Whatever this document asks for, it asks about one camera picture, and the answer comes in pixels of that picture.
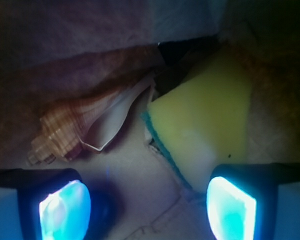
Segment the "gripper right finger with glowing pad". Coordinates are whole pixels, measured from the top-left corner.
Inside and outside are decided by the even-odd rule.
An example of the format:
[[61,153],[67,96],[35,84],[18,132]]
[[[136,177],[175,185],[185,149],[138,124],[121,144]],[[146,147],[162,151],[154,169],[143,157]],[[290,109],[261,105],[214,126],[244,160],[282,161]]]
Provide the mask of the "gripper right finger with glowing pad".
[[217,240],[300,240],[300,163],[220,164],[206,210]]

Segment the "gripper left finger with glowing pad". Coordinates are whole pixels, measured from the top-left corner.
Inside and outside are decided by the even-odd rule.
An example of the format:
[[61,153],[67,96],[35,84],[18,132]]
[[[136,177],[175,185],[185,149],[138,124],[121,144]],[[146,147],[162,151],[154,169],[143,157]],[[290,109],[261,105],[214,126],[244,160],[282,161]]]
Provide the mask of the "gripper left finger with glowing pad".
[[72,169],[0,169],[0,240],[83,240],[91,196]]

